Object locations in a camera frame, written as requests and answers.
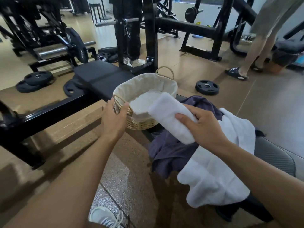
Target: black bench pad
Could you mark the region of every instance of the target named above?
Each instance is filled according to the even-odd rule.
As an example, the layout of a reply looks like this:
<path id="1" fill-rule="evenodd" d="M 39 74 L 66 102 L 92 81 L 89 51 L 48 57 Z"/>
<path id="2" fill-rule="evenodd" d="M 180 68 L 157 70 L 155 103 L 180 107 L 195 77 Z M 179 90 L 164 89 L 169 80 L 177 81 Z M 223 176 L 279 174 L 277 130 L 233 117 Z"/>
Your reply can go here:
<path id="1" fill-rule="evenodd" d="M 109 100 L 117 86 L 134 77 L 131 72 L 122 71 L 116 65 L 91 61 L 74 68 L 80 82 L 102 100 Z"/>

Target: hand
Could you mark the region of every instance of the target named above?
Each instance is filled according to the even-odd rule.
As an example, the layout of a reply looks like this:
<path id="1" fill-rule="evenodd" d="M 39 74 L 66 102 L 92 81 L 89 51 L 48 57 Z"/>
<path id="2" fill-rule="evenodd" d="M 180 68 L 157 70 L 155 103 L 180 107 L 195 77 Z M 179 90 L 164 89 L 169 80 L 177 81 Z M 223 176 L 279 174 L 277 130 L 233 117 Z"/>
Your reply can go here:
<path id="1" fill-rule="evenodd" d="M 117 142 L 124 134 L 127 126 L 127 111 L 129 103 L 126 102 L 120 109 L 120 113 L 114 113 L 114 98 L 108 100 L 101 117 L 101 137 L 109 141 Z"/>
<path id="2" fill-rule="evenodd" d="M 176 114 L 175 118 L 190 130 L 195 141 L 200 146 L 213 152 L 213 150 L 217 150 L 219 146 L 225 145 L 226 142 L 229 142 L 211 111 L 186 104 L 184 104 L 184 106 L 196 116 L 198 122 L 193 122 L 183 114 Z"/>

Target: gray shorts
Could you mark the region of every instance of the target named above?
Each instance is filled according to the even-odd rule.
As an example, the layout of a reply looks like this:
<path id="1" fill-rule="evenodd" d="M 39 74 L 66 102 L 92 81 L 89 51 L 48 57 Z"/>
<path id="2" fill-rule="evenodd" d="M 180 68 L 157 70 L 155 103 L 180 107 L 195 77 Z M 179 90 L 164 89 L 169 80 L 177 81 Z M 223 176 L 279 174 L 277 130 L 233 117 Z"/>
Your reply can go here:
<path id="1" fill-rule="evenodd" d="M 269 37 L 271 32 L 277 34 L 303 2 L 304 0 L 266 0 L 250 29 L 250 33 L 262 37 Z"/>

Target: left hand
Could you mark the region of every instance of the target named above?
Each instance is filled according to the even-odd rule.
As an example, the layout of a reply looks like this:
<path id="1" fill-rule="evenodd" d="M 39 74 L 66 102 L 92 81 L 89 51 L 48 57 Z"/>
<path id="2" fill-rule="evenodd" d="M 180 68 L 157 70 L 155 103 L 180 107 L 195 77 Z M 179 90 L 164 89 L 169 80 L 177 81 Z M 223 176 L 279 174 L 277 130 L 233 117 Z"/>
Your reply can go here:
<path id="1" fill-rule="evenodd" d="M 113 111 L 114 98 L 108 100 L 101 117 L 101 137 L 117 142 L 124 134 L 127 126 L 127 111 L 129 103 L 126 102 L 116 115 Z"/>

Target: white towel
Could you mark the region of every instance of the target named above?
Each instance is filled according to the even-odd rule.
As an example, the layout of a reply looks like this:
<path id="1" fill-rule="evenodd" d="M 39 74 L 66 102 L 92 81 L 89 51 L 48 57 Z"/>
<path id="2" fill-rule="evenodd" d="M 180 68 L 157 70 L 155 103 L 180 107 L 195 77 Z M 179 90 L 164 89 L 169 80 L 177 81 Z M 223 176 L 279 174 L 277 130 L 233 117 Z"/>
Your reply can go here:
<path id="1" fill-rule="evenodd" d="M 240 119 L 224 108 L 219 124 L 226 137 L 247 152 L 254 154 L 255 129 L 246 119 Z M 250 190 L 217 156 L 199 146 L 177 176 L 181 184 L 188 184 L 187 202 L 191 207 L 227 205 L 243 201 Z"/>
<path id="2" fill-rule="evenodd" d="M 190 110 L 166 92 L 163 92 L 148 109 L 148 114 L 176 139 L 185 145 L 195 142 L 188 128 L 175 118 L 177 113 L 187 115 L 192 121 L 197 122 L 197 118 Z"/>

